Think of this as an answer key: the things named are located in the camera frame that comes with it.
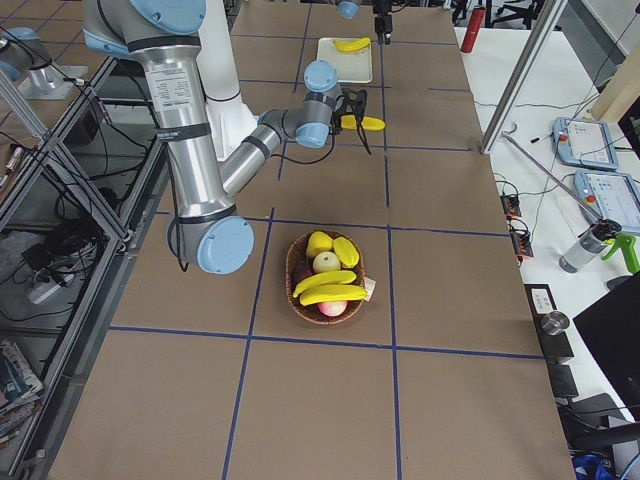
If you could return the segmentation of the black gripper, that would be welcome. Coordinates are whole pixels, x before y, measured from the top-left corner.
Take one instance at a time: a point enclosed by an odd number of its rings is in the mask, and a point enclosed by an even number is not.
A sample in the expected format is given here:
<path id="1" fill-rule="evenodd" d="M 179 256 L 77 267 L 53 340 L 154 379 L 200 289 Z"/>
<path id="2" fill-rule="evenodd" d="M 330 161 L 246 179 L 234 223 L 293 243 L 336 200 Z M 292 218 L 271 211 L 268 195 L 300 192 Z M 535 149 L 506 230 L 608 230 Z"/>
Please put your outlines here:
<path id="1" fill-rule="evenodd" d="M 368 155 L 371 149 L 366 131 L 362 126 L 368 95 L 365 89 L 344 89 L 337 99 L 336 109 L 332 113 L 332 131 L 340 134 L 343 130 L 357 131 L 357 135 Z"/>
<path id="2" fill-rule="evenodd" d="M 391 43 L 391 35 L 393 32 L 392 16 L 393 9 L 392 0 L 373 0 L 373 14 L 375 18 L 375 33 L 379 45 L 389 45 Z"/>

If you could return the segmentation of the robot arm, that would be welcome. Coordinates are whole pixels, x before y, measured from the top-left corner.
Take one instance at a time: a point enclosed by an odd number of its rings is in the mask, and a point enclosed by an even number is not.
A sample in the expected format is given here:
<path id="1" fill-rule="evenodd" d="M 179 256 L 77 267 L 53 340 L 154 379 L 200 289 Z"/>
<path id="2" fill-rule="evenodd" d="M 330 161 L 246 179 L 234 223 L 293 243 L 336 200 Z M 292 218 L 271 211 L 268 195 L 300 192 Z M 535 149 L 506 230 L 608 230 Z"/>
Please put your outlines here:
<path id="1" fill-rule="evenodd" d="M 181 265 L 212 274 L 242 267 L 254 246 L 234 197 L 284 140 L 324 146 L 346 102 L 317 60 L 301 107 L 252 116 L 242 101 L 221 1 L 85 1 L 89 48 L 139 63 L 169 153 L 175 218 L 167 242 Z"/>
<path id="2" fill-rule="evenodd" d="M 346 20 L 353 19 L 360 11 L 362 2 L 360 0 L 339 0 L 330 1 L 335 4 L 339 15 Z M 391 0 L 372 1 L 372 11 L 374 15 L 374 30 L 379 45 L 389 45 L 393 32 L 392 21 L 393 2 Z"/>

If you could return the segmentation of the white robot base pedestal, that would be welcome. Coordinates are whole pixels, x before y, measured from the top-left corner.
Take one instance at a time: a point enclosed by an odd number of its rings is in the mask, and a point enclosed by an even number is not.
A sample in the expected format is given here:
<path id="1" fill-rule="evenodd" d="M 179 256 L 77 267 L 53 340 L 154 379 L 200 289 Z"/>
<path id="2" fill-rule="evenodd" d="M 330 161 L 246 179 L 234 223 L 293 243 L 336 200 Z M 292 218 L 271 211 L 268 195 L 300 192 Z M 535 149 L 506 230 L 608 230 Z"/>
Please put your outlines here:
<path id="1" fill-rule="evenodd" d="M 257 126 L 239 85 L 224 3 L 207 0 L 197 65 L 217 160 L 223 162 Z"/>

